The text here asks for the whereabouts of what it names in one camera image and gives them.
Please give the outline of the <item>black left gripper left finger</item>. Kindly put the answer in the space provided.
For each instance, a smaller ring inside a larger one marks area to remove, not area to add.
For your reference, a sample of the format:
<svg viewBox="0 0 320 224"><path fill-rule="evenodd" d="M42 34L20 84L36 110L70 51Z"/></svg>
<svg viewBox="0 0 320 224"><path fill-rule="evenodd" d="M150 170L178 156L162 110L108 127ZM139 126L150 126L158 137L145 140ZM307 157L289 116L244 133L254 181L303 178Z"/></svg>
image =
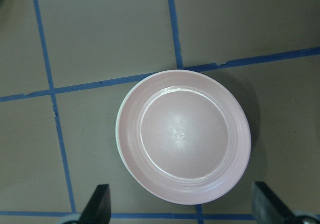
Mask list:
<svg viewBox="0 0 320 224"><path fill-rule="evenodd" d="M111 220L111 194L109 184L97 185L83 210L80 224L109 224Z"/></svg>

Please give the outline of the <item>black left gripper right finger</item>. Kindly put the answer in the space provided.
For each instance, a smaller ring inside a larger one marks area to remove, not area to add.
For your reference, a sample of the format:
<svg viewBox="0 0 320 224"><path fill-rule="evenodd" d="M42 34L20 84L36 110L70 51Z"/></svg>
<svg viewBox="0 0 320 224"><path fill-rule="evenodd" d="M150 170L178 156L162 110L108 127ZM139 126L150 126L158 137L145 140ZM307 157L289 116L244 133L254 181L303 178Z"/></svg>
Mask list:
<svg viewBox="0 0 320 224"><path fill-rule="evenodd" d="M258 224L300 223L300 219L265 182L252 185L252 216Z"/></svg>

